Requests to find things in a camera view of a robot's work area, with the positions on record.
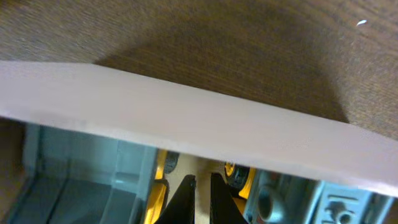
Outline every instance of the yellow plastic part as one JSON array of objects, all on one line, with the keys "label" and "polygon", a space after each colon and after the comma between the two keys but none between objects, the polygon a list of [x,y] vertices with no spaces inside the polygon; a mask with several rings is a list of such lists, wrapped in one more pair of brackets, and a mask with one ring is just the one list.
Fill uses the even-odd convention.
[{"label": "yellow plastic part", "polygon": [[244,208],[246,206],[246,200],[241,199],[241,198],[235,198],[235,197],[232,197],[232,199],[234,200],[239,212],[243,215]]},{"label": "yellow plastic part", "polygon": [[157,167],[156,167],[155,180],[163,179],[166,157],[167,157],[167,151],[159,149],[157,152]]},{"label": "yellow plastic part", "polygon": [[239,192],[239,196],[241,196],[242,198],[245,198],[245,199],[249,198],[251,186],[253,184],[255,175],[256,175],[256,169],[250,168],[248,179],[247,179],[246,183],[244,184],[243,189]]},{"label": "yellow plastic part", "polygon": [[225,163],[225,173],[227,177],[232,176],[232,174],[234,173],[234,169],[235,169],[235,163],[229,163],[229,162]]},{"label": "yellow plastic part", "polygon": [[162,213],[162,206],[166,195],[167,188],[165,184],[154,182],[152,191],[148,198],[147,212],[144,224],[153,224],[157,221]]}]

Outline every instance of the toy wheel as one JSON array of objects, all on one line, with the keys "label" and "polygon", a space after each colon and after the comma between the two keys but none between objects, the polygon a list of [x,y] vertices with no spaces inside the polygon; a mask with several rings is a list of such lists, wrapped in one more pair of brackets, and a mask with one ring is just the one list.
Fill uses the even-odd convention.
[{"label": "toy wheel", "polygon": [[230,162],[225,163],[225,178],[231,190],[239,192],[243,189],[249,175],[250,168],[236,165]]},{"label": "toy wheel", "polygon": [[177,152],[167,152],[166,163],[164,166],[164,172],[166,174],[173,172],[173,170],[177,166],[179,156],[180,154]]}]

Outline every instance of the white strip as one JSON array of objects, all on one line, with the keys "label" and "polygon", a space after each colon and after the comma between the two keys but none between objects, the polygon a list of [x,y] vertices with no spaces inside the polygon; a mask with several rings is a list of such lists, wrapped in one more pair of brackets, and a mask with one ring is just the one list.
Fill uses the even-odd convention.
[{"label": "white strip", "polygon": [[89,64],[0,62],[0,116],[398,196],[398,142]]}]

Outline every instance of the white speck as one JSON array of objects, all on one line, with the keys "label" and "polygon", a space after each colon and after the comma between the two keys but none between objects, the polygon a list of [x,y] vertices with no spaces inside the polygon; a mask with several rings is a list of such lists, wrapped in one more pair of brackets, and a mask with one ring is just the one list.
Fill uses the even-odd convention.
[{"label": "white speck", "polygon": [[361,21],[359,21],[357,24],[356,24],[356,26],[359,26],[359,25],[362,25],[362,24],[365,24],[365,23],[367,23],[368,21],[366,20],[366,19],[364,19],[364,20],[361,20]]}]

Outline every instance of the yellow wheel hub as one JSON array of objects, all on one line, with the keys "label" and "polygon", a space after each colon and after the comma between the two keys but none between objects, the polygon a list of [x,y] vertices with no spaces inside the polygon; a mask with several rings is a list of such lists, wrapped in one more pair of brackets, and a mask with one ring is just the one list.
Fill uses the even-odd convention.
[{"label": "yellow wheel hub", "polygon": [[229,163],[229,162],[225,163],[225,173],[226,173],[227,177],[232,176],[232,174],[234,173],[234,169],[235,169],[234,163]]}]

